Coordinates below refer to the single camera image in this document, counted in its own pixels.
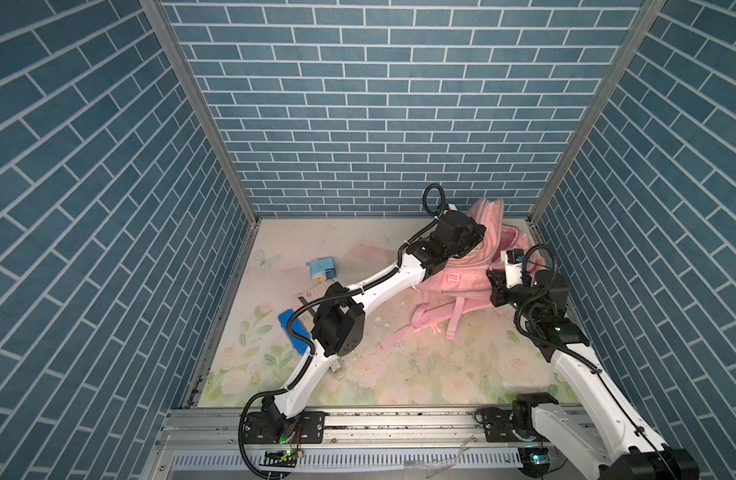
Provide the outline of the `pink school backpack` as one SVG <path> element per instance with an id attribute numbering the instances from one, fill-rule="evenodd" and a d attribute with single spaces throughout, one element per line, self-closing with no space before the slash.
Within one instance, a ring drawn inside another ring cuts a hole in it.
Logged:
<path id="1" fill-rule="evenodd" d="M 448 323 L 446 337 L 454 339 L 464 314 L 492 305 L 486 272 L 502 270 L 508 250 L 530 248 L 524 232 L 503 222 L 503 200 L 482 198 L 467 215 L 486 227 L 482 243 L 464 258 L 448 261 L 442 271 L 414 287 L 422 294 L 422 303 L 413 312 L 410 324 L 378 343 L 378 349 L 388 349 L 406 335 L 425 328 L 439 333 L 443 321 Z"/>

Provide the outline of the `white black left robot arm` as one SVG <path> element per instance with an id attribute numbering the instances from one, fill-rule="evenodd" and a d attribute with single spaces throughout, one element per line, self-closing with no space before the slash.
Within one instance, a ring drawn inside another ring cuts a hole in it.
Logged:
<path id="1" fill-rule="evenodd" d="M 369 313 L 403 290 L 442 271 L 484 239 L 486 227 L 461 211 L 445 210 L 398 249 L 394 264 L 348 287 L 336 282 L 324 296 L 299 307 L 286 332 L 306 345 L 291 377 L 277 390 L 253 395 L 244 406 L 238 443 L 281 444 L 292 439 L 308 400 L 336 360 L 362 341 Z"/>

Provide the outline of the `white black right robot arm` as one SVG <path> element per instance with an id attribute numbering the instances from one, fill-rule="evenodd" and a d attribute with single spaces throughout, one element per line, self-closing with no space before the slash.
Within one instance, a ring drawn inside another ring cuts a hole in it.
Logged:
<path id="1" fill-rule="evenodd" d="M 553 444 L 587 479 L 696 479 L 697 462 L 673 448 L 636 411 L 603 369 L 582 330 L 565 316 L 566 289 L 553 270 L 528 281 L 490 270 L 491 301 L 515 309 L 515 326 L 575 392 L 598 434 L 592 436 L 548 392 L 520 394 L 512 404 L 516 437 Z"/>

